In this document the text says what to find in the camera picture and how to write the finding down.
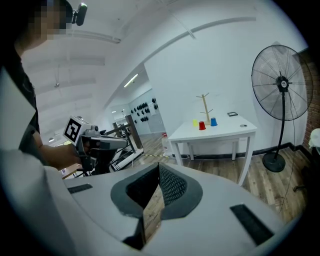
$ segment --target red object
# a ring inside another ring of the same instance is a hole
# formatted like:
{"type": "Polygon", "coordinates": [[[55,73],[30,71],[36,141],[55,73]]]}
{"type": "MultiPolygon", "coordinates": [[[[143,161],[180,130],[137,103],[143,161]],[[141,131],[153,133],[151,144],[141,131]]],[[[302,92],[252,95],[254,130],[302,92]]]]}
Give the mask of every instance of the red object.
{"type": "Polygon", "coordinates": [[[206,129],[206,126],[205,126],[205,122],[204,121],[200,121],[199,122],[199,130],[205,130],[206,129]]]}

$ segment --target white table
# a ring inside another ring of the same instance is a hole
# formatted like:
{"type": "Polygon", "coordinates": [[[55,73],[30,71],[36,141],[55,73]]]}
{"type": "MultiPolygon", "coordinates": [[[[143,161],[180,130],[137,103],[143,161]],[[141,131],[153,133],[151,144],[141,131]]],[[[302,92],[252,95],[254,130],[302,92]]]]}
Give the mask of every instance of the white table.
{"type": "Polygon", "coordinates": [[[199,130],[199,127],[194,127],[192,122],[183,123],[170,137],[169,141],[172,144],[172,149],[175,154],[175,159],[179,166],[183,166],[178,143],[186,143],[190,153],[190,159],[194,160],[192,145],[194,143],[207,143],[211,141],[232,141],[232,160],[236,158],[236,148],[240,138],[247,138],[245,162],[238,179],[238,184],[241,186],[247,175],[253,149],[257,127],[242,116],[228,116],[221,114],[216,117],[217,126],[206,125],[205,130],[199,130]]]}

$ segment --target man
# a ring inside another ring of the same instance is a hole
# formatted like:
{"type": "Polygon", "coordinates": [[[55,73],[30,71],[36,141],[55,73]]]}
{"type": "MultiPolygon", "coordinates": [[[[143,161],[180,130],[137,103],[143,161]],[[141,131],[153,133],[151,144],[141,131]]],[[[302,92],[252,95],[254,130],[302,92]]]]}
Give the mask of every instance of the man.
{"type": "Polygon", "coordinates": [[[35,89],[21,63],[21,56],[25,51],[41,45],[50,36],[58,34],[71,23],[73,9],[66,0],[22,1],[17,5],[11,7],[14,14],[10,17],[14,19],[10,23],[17,25],[13,25],[14,28],[11,26],[6,33],[3,33],[7,35],[7,40],[2,61],[16,86],[36,110],[19,149],[35,156],[43,165],[52,166],[58,170],[75,163],[81,164],[72,144],[58,147],[43,144],[40,137],[35,89]]]}

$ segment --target table leg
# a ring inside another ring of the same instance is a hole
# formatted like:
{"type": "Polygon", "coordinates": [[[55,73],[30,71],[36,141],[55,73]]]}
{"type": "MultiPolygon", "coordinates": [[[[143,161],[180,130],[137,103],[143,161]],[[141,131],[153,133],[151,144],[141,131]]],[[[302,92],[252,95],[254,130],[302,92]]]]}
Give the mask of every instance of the table leg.
{"type": "Polygon", "coordinates": [[[236,159],[237,141],[232,142],[232,160],[236,159]]]}
{"type": "Polygon", "coordinates": [[[172,149],[173,149],[175,160],[178,166],[184,166],[184,164],[182,163],[182,158],[181,158],[178,143],[172,142],[172,149]]]}
{"type": "Polygon", "coordinates": [[[194,151],[193,151],[192,145],[189,142],[187,142],[187,146],[189,148],[190,159],[191,161],[193,161],[195,160],[195,157],[194,157],[194,151]]]}
{"type": "Polygon", "coordinates": [[[254,143],[255,143],[255,135],[251,135],[248,137],[246,142],[246,152],[245,152],[245,158],[244,158],[244,165],[240,174],[240,177],[238,179],[238,185],[242,186],[244,183],[245,177],[247,176],[249,165],[251,162],[252,153],[254,151],[254,143]]]}

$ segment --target black pole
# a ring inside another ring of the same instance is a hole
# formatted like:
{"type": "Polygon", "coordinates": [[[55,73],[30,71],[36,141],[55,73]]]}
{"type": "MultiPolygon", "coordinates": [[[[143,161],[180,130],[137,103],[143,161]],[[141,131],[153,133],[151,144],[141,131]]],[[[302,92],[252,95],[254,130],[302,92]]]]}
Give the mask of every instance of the black pole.
{"type": "Polygon", "coordinates": [[[281,133],[280,133],[280,139],[279,139],[279,144],[278,144],[278,148],[276,149],[275,155],[274,155],[274,159],[277,159],[278,157],[278,153],[280,150],[280,146],[281,146],[281,141],[282,141],[282,136],[284,135],[284,128],[285,128],[285,110],[286,110],[286,104],[285,104],[285,92],[282,92],[282,123],[281,123],[281,133]]]}

